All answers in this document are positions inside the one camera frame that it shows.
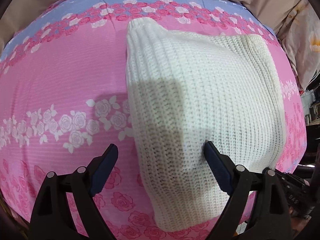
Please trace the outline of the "white red black knit sweater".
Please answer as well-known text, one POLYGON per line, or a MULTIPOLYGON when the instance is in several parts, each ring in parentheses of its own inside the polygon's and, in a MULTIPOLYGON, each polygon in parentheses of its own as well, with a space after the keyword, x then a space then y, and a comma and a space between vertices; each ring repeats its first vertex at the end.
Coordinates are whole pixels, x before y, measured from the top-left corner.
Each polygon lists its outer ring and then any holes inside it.
POLYGON ((209 36, 134 19, 126 81, 140 176, 163 231, 201 224, 225 207, 203 155, 207 141, 251 172, 275 168, 285 111, 260 35, 209 36))

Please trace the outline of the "pink floral bed sheet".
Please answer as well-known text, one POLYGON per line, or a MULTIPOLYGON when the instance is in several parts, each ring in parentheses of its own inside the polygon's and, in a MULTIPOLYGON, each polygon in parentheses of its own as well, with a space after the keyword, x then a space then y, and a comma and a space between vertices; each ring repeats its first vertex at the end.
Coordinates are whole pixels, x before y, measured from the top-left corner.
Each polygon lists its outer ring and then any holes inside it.
POLYGON ((1 55, 1 191, 29 220, 49 171, 73 172, 109 144, 119 159, 95 204, 117 239, 204 239, 214 225, 165 232, 139 174, 125 81, 126 28, 150 17, 205 35, 256 33, 276 64, 287 139, 277 169, 306 150, 303 108, 289 61, 271 29, 227 0, 62 0, 18 33, 1 55))

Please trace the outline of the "floral cream hanging cloth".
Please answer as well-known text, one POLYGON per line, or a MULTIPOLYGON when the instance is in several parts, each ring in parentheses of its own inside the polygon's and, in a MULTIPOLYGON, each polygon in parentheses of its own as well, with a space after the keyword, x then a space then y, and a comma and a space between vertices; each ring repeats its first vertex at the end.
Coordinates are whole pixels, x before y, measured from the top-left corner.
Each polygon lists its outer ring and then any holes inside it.
POLYGON ((319 75, 319 17, 308 0, 289 12, 277 37, 300 88, 306 90, 319 75))

